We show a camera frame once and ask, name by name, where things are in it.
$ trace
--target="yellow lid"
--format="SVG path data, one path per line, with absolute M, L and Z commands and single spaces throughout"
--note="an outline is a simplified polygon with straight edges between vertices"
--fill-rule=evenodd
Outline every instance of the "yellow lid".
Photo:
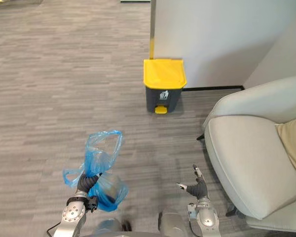
M 144 60 L 144 84 L 151 89 L 181 89 L 186 84 L 183 60 Z

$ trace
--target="black cable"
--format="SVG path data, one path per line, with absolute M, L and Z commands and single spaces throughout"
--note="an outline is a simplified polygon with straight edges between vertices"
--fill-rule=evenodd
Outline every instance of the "black cable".
M 49 228 L 49 229 L 46 231 L 46 233 L 48 234 L 49 237 L 53 237 L 53 236 L 51 236 L 51 234 L 49 233 L 49 231 L 50 231 L 51 229 L 55 228 L 56 226 L 58 226 L 59 224 L 60 224 L 60 222 L 58 222 L 56 225 L 54 225 L 53 227 Z
M 98 179 L 99 177 L 97 175 L 87 177 L 86 174 L 82 174 L 79 178 L 77 189 L 88 193 L 90 189 L 93 187 L 93 185 L 96 184 Z

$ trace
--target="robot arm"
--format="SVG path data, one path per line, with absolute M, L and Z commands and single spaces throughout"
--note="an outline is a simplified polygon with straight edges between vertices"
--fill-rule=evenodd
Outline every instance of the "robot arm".
M 197 198 L 197 204 L 190 203 L 187 206 L 189 220 L 197 220 L 197 224 L 201 228 L 204 237 L 221 237 L 219 232 L 219 219 L 215 208 L 211 204 L 203 174 L 195 164 L 193 165 L 193 168 L 195 171 L 194 173 L 197 176 L 196 185 L 188 186 L 185 184 L 176 183 L 181 189 Z
M 80 235 L 80 229 L 86 220 L 86 213 L 89 210 L 93 212 L 98 206 L 96 197 L 88 198 L 87 196 L 98 178 L 98 176 L 86 177 L 85 174 L 80 177 L 77 191 L 73 197 L 68 199 L 54 237 L 78 237 Z

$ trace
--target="blue plastic bag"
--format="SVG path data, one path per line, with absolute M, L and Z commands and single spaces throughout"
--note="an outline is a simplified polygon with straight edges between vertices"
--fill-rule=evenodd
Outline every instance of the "blue plastic bag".
M 98 197 L 98 208 L 114 211 L 128 194 L 127 185 L 116 175 L 103 173 L 88 195 Z
M 99 149 L 97 144 L 109 136 L 117 135 L 117 143 L 112 154 Z M 88 177 L 109 170 L 115 163 L 120 146 L 122 145 L 123 135 L 120 131 L 98 132 L 91 134 L 85 145 L 84 169 Z
M 112 154 L 108 154 L 102 149 L 97 147 L 97 144 L 108 138 L 109 136 L 118 136 L 115 149 Z M 109 170 L 115 163 L 118 156 L 120 147 L 122 145 L 123 134 L 120 131 L 103 131 L 91 134 L 85 145 L 85 158 L 84 163 L 81 164 L 79 169 L 64 169 L 63 178 L 65 184 L 70 187 L 76 187 L 81 174 L 85 171 L 88 177 L 92 177 L 99 173 Z M 67 176 L 76 175 L 74 179 L 69 179 Z
M 114 151 L 112 154 L 99 148 L 99 143 L 109 136 L 118 136 Z M 115 163 L 118 156 L 123 135 L 120 131 L 104 131 L 91 134 L 85 145 L 85 159 L 79 169 L 64 169 L 63 178 L 65 184 L 75 187 L 78 184 L 80 176 L 85 172 L 88 177 L 103 173 L 96 185 L 89 191 L 88 196 L 98 197 L 98 208 L 104 211 L 116 210 L 118 205 L 128 194 L 127 185 L 122 182 L 118 176 L 105 173 Z M 68 175 L 76 175 L 75 178 L 69 179 Z

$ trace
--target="white armchair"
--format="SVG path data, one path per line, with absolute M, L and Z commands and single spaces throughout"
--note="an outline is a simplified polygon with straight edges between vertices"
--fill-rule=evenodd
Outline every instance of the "white armchair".
M 296 119 L 296 77 L 222 98 L 206 118 L 211 163 L 254 228 L 296 232 L 296 171 L 275 124 Z

